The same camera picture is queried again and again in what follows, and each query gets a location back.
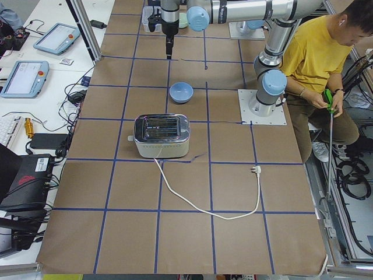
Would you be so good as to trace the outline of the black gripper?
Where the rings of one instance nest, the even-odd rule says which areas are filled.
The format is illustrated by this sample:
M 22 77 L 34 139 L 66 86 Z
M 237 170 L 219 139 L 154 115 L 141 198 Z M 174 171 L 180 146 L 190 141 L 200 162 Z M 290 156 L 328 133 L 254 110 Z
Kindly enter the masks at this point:
M 162 32 L 166 37 L 166 57 L 168 60 L 172 59 L 174 35 L 179 30 L 179 9 L 177 10 L 164 10 L 161 8 L 161 24 Z

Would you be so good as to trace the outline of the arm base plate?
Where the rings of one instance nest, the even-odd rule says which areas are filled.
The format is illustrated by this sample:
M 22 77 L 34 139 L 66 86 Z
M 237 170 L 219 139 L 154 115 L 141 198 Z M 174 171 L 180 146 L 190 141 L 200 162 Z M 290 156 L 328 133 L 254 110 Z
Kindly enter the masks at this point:
M 246 22 L 229 23 L 230 37 L 239 40 L 264 40 L 265 34 L 262 27 L 250 28 Z
M 238 89 L 241 122 L 246 125 L 287 125 L 281 100 L 264 105 L 256 99 L 257 90 Z

